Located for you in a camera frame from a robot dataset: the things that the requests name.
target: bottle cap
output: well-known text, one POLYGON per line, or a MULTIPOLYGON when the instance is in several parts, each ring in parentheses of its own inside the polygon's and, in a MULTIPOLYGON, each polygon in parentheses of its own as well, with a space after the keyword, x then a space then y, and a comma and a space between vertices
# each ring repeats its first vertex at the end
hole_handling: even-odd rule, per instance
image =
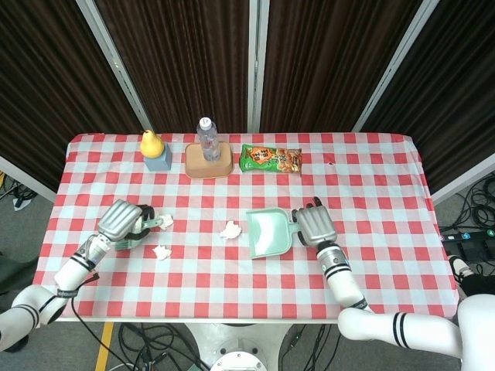
POLYGON ((211 120, 208 117, 203 117, 200 120, 200 127, 203 130, 210 130, 211 128, 211 120))

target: paper scrap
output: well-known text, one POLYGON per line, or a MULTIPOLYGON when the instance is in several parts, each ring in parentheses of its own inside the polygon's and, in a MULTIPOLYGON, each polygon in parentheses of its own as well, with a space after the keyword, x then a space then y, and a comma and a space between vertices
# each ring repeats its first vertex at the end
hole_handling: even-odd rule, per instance
POLYGON ((163 224, 160 226, 162 230, 166 230, 169 226, 173 224, 173 218, 170 214, 160 215, 163 220, 163 224))
POLYGON ((236 238, 241 234, 242 229, 235 224, 232 220, 230 220, 225 229, 220 232, 220 237, 224 237, 227 239, 236 238))
POLYGON ((158 245, 153 249, 153 252, 156 255, 156 258, 158 260, 165 260, 167 257, 170 257, 172 254, 172 251, 170 249, 167 249, 165 246, 158 245))

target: white panel frame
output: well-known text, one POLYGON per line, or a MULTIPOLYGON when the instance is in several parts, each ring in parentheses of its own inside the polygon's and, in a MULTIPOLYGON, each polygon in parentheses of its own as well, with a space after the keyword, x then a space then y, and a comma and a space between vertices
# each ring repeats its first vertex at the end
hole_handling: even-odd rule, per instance
POLYGON ((448 185, 441 188, 439 191, 433 193, 433 203, 438 205, 441 201, 448 199, 450 196, 456 194, 467 186, 470 186, 475 181, 491 172, 495 172, 495 153, 488 158, 485 158, 478 165, 470 168, 461 176, 452 180, 448 185))
POLYGON ((399 66, 402 64, 405 56, 407 56, 410 48, 418 38, 419 33, 423 30, 423 27, 429 20, 430 15, 433 13, 438 3, 439 0, 423 0, 423 3, 419 6, 418 11, 411 20, 411 24, 395 50, 395 53, 392 56, 392 59, 383 76, 381 77, 380 82, 371 94, 371 98, 364 107, 363 112, 361 112, 361 115, 357 119, 357 122, 353 127, 353 131, 360 131, 363 128, 371 112, 386 91, 388 84, 391 82, 399 66))
POLYGON ((45 197, 52 203, 55 202, 56 193, 54 191, 52 191, 50 188, 48 188, 46 185, 42 184, 38 180, 34 179, 27 172, 24 172, 2 156, 0 156, 0 170, 2 170, 11 178, 14 178, 18 182, 21 182, 24 186, 32 189, 34 192, 45 197))
POLYGON ((153 130, 145 108, 143 107, 141 100, 139 99, 139 95, 134 88, 134 84, 131 81, 131 77, 125 69, 124 63, 122 62, 114 41, 108 32, 107 26, 101 18, 101 14, 98 11, 96 4, 94 4, 94 0, 76 0, 76 3, 83 13, 87 24, 90 26, 94 38, 97 40, 102 53, 105 55, 111 70, 117 78, 122 91, 127 97, 132 110, 138 117, 142 128, 144 130, 153 130))
POLYGON ((247 64, 247 132, 259 133, 265 79, 269 0, 249 1, 249 48, 247 64))

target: yellow floor tape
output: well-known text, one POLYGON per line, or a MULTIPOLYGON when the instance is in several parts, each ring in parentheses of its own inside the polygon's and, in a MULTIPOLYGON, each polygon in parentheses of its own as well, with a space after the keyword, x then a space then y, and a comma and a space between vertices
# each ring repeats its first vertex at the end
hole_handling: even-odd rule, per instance
MULTIPOLYGON (((105 322, 103 326, 103 333, 101 334, 101 342, 103 342, 108 348, 110 348, 111 333, 114 330, 113 322, 105 322)), ((94 371, 105 371, 107 367, 108 351, 105 347, 100 345, 100 351, 98 352, 98 358, 96 361, 96 367, 94 371)))

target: mint green dustpan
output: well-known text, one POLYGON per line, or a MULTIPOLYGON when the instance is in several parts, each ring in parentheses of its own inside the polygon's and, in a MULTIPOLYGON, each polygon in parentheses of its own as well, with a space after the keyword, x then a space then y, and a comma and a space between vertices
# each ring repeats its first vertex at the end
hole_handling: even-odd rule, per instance
POLYGON ((251 259, 286 253, 292 246, 292 234, 299 224, 288 221, 287 213, 278 207, 246 212, 251 259))

